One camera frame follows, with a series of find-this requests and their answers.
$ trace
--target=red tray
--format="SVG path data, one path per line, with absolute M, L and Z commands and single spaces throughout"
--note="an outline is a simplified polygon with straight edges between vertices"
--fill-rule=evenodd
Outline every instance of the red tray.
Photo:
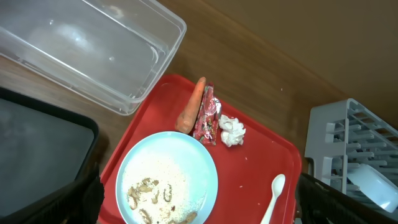
M 195 84 L 179 75 L 166 75 L 141 104 L 101 175 L 105 200 L 99 213 L 102 224 L 124 223 L 115 197 L 116 175 L 127 152 L 141 139 L 161 131 L 173 131 Z M 297 148 L 222 102 L 223 114 L 238 118 L 246 128 L 242 146 L 226 147 L 217 136 L 216 146 L 206 146 L 218 173 L 216 204 L 206 223 L 260 223 L 271 200 L 271 182 L 285 174 L 286 183 L 276 202 L 271 223 L 292 223 L 295 186 L 301 173 Z

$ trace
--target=rice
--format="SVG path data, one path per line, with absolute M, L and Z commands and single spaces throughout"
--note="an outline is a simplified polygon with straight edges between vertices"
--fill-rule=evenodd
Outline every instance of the rice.
M 144 209 L 150 216 L 152 223 L 168 223 L 171 220 L 182 222 L 190 212 L 199 211 L 205 196 L 201 200 L 190 200 L 189 183 L 187 177 L 180 170 L 172 158 L 159 154 L 146 153 L 139 156 L 139 159 L 131 161 L 123 174 L 122 190 L 128 201 L 127 191 L 142 184 L 142 180 L 150 178 L 151 182 L 158 180 L 159 184 L 150 185 L 153 190 L 140 195 L 138 206 L 131 210 L 133 217 L 139 223 L 144 223 L 139 214 Z M 164 189 L 167 185 L 172 186 L 171 202 L 164 200 Z M 152 203 L 152 198 L 159 191 L 158 202 Z

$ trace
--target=food remains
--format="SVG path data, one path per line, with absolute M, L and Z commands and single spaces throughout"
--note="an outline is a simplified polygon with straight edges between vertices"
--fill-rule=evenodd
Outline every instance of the food remains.
M 130 189 L 127 191 L 127 201 L 129 203 L 129 206 L 131 210 L 137 209 L 140 203 L 145 202 L 146 199 L 146 194 L 151 194 L 150 201 L 152 202 L 153 205 L 158 204 L 159 202 L 159 194 L 160 191 L 163 191 L 163 200 L 166 202 L 168 205 L 172 201 L 172 186 L 170 184 L 164 184 L 163 189 L 159 188 L 159 181 L 158 180 L 153 180 L 151 178 L 145 178 L 141 182 L 133 185 L 130 187 Z M 148 211 L 145 208 L 140 207 L 139 209 L 139 214 L 142 218 L 142 221 L 145 224 L 152 224 L 152 219 L 151 215 L 148 213 Z M 194 219 L 197 217 L 196 212 L 190 212 L 184 220 L 181 222 L 176 222 L 175 220 L 171 220 L 167 222 L 167 219 L 170 218 L 170 211 L 174 212 L 175 211 L 175 205 L 173 205 L 170 209 L 168 207 L 168 210 L 165 210 L 163 207 L 158 208 L 160 213 L 162 214 L 163 220 L 159 220 L 162 223 L 167 223 L 167 224 L 184 224 L 184 223 L 191 223 L 194 221 Z

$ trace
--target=red wrapper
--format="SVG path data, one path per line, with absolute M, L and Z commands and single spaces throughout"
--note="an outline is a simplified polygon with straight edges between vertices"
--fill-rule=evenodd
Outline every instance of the red wrapper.
M 214 85 L 212 83 L 207 84 L 193 131 L 193 137 L 202 144 L 216 145 L 218 116 L 213 91 Z

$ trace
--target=orange carrot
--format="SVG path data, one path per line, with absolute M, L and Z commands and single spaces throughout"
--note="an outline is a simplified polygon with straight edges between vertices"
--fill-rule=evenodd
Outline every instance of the orange carrot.
M 206 78 L 201 77 L 193 90 L 191 98 L 175 122 L 175 129 L 182 133 L 191 132 L 197 120 L 203 92 L 205 91 Z

